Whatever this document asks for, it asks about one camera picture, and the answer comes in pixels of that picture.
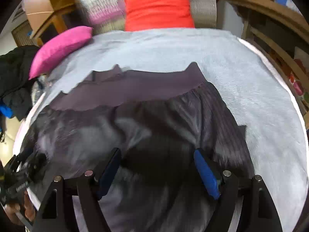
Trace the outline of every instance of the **human hand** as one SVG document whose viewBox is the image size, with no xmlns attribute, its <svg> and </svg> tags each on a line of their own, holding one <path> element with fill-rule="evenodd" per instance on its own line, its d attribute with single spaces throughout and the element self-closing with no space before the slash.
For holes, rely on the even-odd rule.
<svg viewBox="0 0 309 232">
<path fill-rule="evenodd" d="M 29 198 L 28 192 L 24 191 L 24 208 L 25 208 L 25 216 L 29 221 L 33 221 L 36 217 L 36 213 L 34 210 L 34 206 Z M 23 225 L 23 223 L 18 219 L 16 213 L 20 211 L 19 204 L 7 204 L 4 207 L 5 213 L 7 213 L 10 221 L 17 225 Z"/>
</svg>

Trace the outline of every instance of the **black clamp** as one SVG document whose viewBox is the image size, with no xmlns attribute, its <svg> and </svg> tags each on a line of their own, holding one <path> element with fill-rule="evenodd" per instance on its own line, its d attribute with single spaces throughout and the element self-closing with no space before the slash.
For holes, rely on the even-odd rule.
<svg viewBox="0 0 309 232">
<path fill-rule="evenodd" d="M 46 156 L 33 152 L 32 148 L 25 149 L 17 156 L 14 155 L 3 167 L 0 161 L 0 202 L 2 206 L 18 203 L 20 211 L 16 213 L 21 222 L 32 228 L 32 222 L 25 217 L 24 191 L 33 182 L 40 180 L 39 171 L 46 162 Z"/>
<path fill-rule="evenodd" d="M 202 149 L 195 150 L 194 162 L 208 194 L 218 200 L 205 232 L 227 232 L 241 196 L 244 199 L 237 232 L 282 232 L 275 204 L 260 175 L 245 179 L 228 170 L 220 173 Z"/>
<path fill-rule="evenodd" d="M 108 193 L 120 161 L 121 151 L 114 148 L 106 160 L 80 177 L 56 176 L 41 203 L 33 232 L 78 232 L 73 195 L 79 197 L 88 231 L 110 231 L 98 201 Z"/>
</svg>

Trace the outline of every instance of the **black jacket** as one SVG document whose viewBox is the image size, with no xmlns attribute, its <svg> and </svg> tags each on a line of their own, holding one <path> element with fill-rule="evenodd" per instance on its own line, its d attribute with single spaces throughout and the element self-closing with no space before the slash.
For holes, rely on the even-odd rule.
<svg viewBox="0 0 309 232">
<path fill-rule="evenodd" d="M 12 109 L 18 120 L 27 116 L 32 107 L 29 71 L 39 47 L 20 46 L 0 56 L 0 98 Z"/>
</svg>

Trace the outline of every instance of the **white wall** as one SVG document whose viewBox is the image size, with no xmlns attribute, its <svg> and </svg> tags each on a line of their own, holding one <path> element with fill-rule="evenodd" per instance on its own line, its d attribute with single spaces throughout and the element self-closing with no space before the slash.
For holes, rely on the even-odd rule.
<svg viewBox="0 0 309 232">
<path fill-rule="evenodd" d="M 217 3 L 217 29 L 230 31 L 233 35 L 241 37 L 243 20 L 237 15 L 233 6 L 226 0 Z"/>
<path fill-rule="evenodd" d="M 17 47 L 11 32 L 6 33 L 0 38 L 0 55 L 7 54 Z"/>
<path fill-rule="evenodd" d="M 13 156 L 13 145 L 20 124 L 21 122 L 19 122 L 16 117 L 11 119 L 6 118 L 5 140 L 3 143 L 0 143 L 0 160 L 3 165 Z"/>
</svg>

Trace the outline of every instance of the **wooden shelf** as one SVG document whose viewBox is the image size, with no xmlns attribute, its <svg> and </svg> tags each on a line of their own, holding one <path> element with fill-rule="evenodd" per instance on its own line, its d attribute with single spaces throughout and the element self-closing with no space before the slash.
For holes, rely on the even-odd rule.
<svg viewBox="0 0 309 232">
<path fill-rule="evenodd" d="M 309 43 L 309 24 L 299 13 L 271 0 L 227 0 L 231 4 L 246 7 L 275 19 L 293 30 Z"/>
<path fill-rule="evenodd" d="M 33 31 L 30 35 L 30 39 L 39 37 L 46 29 L 47 27 L 53 23 L 55 26 L 55 29 L 60 34 L 67 30 L 67 27 L 63 20 L 61 19 L 61 15 L 69 13 L 76 9 L 75 4 L 69 4 L 68 6 L 65 6 L 63 8 L 60 8 L 57 11 L 54 11 L 51 13 L 51 15 L 43 22 L 40 28 L 38 30 Z"/>
<path fill-rule="evenodd" d="M 275 69 L 277 70 L 277 72 L 280 74 L 280 76 L 282 77 L 283 81 L 287 84 L 287 86 L 289 87 L 289 89 L 291 90 L 293 96 L 296 99 L 297 105 L 299 106 L 299 110 L 301 112 L 301 114 L 304 116 L 307 114 L 307 110 L 304 106 L 304 104 L 302 103 L 302 101 L 299 99 L 299 97 L 297 97 L 297 93 L 293 87 L 293 85 L 289 82 L 289 79 L 287 78 L 287 76 L 285 75 L 285 73 L 283 72 L 283 70 L 280 68 L 280 66 L 276 63 L 276 61 L 261 47 L 259 46 L 256 42 L 254 42 L 251 39 L 247 39 L 247 41 L 249 43 L 251 43 L 253 46 L 255 46 L 259 51 L 261 51 L 265 57 L 267 57 L 267 59 L 270 61 L 270 63 L 273 65 L 273 67 L 275 67 Z M 309 126 L 309 115 L 307 116 L 307 123 Z"/>
<path fill-rule="evenodd" d="M 304 121 L 305 121 L 305 127 L 306 127 L 306 130 L 309 129 L 309 112 L 307 112 L 304 116 Z"/>
<path fill-rule="evenodd" d="M 268 36 L 264 35 L 259 30 L 250 27 L 250 32 L 253 35 L 260 38 L 263 42 L 265 42 L 269 47 L 271 47 L 277 54 L 287 63 L 288 66 L 292 69 L 294 74 L 299 78 L 302 86 L 309 91 L 309 78 L 302 71 L 302 69 L 298 66 L 298 64 L 291 58 L 291 56 L 286 53 L 278 44 L 276 44 L 273 40 L 271 40 Z"/>
</svg>

